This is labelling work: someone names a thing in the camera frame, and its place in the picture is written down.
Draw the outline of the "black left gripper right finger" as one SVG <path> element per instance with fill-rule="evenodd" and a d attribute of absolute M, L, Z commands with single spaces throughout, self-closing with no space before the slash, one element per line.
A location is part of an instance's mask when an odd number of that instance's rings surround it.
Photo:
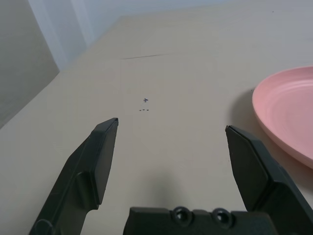
<path fill-rule="evenodd" d="M 286 170 L 252 134 L 231 125 L 225 133 L 246 210 L 266 213 L 281 235 L 311 235 L 313 210 Z"/>

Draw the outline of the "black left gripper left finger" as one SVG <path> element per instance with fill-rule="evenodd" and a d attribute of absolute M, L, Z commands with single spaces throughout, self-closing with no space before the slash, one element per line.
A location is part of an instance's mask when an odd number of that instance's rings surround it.
<path fill-rule="evenodd" d="M 88 212 L 102 204 L 118 119 L 98 124 L 70 155 L 49 193 L 31 235 L 79 235 Z"/>

